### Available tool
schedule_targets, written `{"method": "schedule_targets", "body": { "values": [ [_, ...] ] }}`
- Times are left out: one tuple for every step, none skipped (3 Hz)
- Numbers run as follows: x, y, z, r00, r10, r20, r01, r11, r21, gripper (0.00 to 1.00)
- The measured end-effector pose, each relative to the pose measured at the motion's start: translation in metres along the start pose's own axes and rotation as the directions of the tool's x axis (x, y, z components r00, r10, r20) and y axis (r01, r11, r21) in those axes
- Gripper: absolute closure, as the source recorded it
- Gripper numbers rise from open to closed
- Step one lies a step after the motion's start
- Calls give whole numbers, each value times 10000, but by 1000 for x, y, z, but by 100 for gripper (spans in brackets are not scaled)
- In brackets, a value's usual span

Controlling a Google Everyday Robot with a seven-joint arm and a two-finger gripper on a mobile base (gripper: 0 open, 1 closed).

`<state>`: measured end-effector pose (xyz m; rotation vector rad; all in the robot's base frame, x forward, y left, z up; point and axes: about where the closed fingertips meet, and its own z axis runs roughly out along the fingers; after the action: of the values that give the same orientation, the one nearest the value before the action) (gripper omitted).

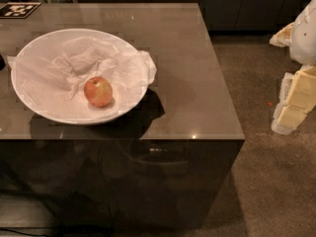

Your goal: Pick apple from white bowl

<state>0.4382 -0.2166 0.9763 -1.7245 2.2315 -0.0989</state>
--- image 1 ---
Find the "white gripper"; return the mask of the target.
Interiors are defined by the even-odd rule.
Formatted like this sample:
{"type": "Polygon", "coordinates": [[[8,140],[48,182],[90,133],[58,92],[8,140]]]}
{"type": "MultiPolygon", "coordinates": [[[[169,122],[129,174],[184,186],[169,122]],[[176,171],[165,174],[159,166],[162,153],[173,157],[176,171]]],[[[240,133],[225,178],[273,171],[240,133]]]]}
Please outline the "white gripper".
{"type": "Polygon", "coordinates": [[[294,74],[286,72],[281,81],[272,131],[291,134],[316,107],[316,0],[311,0],[290,23],[270,39],[278,47],[289,46],[290,57],[303,65],[294,74]]]}

